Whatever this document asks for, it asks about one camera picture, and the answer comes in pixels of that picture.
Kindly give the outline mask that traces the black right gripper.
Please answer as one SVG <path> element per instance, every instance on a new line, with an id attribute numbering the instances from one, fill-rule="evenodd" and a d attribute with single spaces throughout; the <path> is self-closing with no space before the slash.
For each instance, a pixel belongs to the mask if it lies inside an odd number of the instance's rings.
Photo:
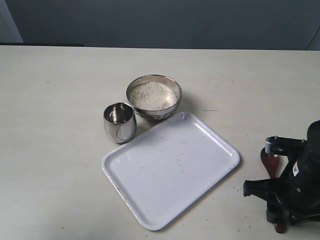
<path id="1" fill-rule="evenodd" d="M 290 225 L 320 220 L 320 122 L 313 122 L 307 139 L 270 136 L 265 140 L 267 154 L 286 156 L 279 178 L 245 180 L 243 196 L 278 200 L 275 205 L 289 213 Z"/>

